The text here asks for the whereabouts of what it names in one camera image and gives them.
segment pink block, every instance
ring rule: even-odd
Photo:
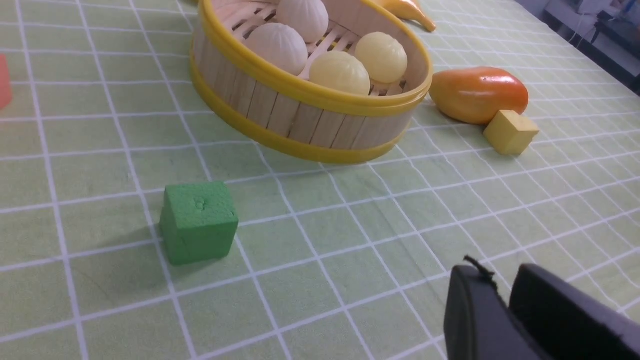
[[[11,93],[11,79],[9,78],[9,65],[6,56],[0,54],[0,110],[9,105],[13,99]]]

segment yellow block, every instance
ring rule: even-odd
[[[500,110],[484,130],[484,137],[501,155],[520,155],[540,132],[531,119],[512,110]]]

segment green foam cube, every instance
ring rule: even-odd
[[[179,184],[164,189],[160,230],[172,265],[224,258],[231,251],[237,228],[238,217],[225,183]]]

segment orange mango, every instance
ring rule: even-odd
[[[524,84],[505,70],[471,67],[433,74],[429,94],[448,117],[473,125],[487,125],[500,110],[518,114],[529,105]]]

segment cable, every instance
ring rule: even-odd
[[[578,35],[578,32],[580,31],[580,25],[582,25],[582,20],[584,19],[584,15],[585,14],[580,15],[580,20],[578,20],[578,26],[576,30],[573,32],[573,36],[571,37],[571,39],[569,39],[569,44],[571,43],[571,41],[573,41],[575,36]]]

